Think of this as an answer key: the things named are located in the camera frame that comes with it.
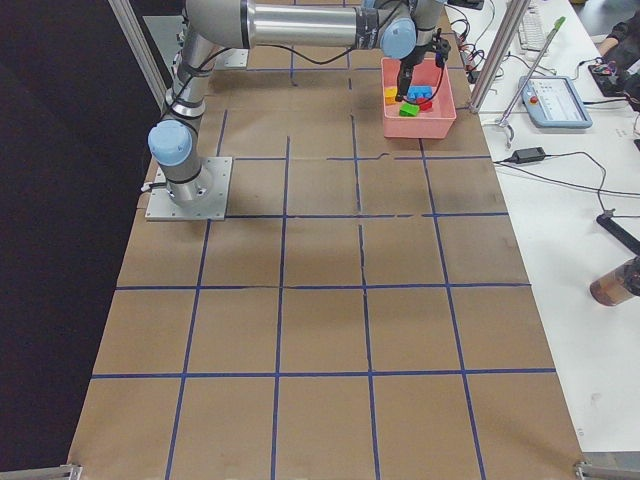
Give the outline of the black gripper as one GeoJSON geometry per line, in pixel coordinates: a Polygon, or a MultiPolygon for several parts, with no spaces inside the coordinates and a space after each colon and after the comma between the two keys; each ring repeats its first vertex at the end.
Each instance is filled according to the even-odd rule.
{"type": "Polygon", "coordinates": [[[420,30],[419,34],[425,34],[426,37],[419,38],[413,50],[401,59],[395,96],[397,102],[402,102],[407,96],[412,82],[413,70],[424,61],[427,53],[435,54],[436,66],[440,69],[445,68],[449,57],[451,46],[449,41],[442,36],[440,29],[430,32],[420,30]]]}

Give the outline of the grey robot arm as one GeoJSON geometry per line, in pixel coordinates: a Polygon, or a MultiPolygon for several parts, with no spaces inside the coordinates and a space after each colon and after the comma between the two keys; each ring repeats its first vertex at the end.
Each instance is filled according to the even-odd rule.
{"type": "Polygon", "coordinates": [[[205,96],[214,73],[230,86],[241,80],[239,68],[225,66],[231,52],[255,47],[294,52],[299,46],[332,47],[343,55],[378,49],[399,63],[395,100],[401,105],[426,106],[413,99],[414,71],[434,54],[439,70],[450,52],[438,21],[441,1],[363,1],[351,6],[260,4],[256,1],[189,1],[185,5],[184,43],[176,56],[164,111],[148,134],[148,147],[158,164],[148,194],[149,221],[224,219],[232,160],[197,152],[205,96]]]}
{"type": "Polygon", "coordinates": [[[245,69],[246,49],[228,49],[212,44],[198,34],[187,22],[178,36],[180,50],[173,59],[171,73],[176,76],[183,59],[193,68],[203,70],[245,69]]]}

